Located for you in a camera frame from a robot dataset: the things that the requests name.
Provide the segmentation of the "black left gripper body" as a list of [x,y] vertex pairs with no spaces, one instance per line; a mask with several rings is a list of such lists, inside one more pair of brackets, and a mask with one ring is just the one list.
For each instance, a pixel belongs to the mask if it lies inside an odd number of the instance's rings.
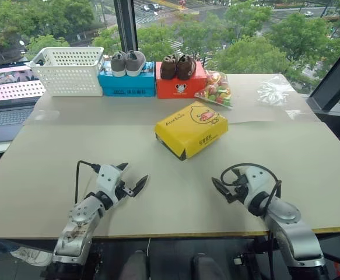
[[134,191],[125,186],[125,182],[118,179],[114,184],[113,205],[116,206],[125,197],[134,197]]

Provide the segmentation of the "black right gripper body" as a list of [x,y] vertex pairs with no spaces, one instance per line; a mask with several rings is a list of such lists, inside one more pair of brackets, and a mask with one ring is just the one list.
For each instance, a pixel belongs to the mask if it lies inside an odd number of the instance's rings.
[[235,201],[240,201],[242,204],[248,194],[248,180],[247,178],[238,178],[232,182],[232,187],[234,187],[235,194],[229,193],[227,196],[228,203]]

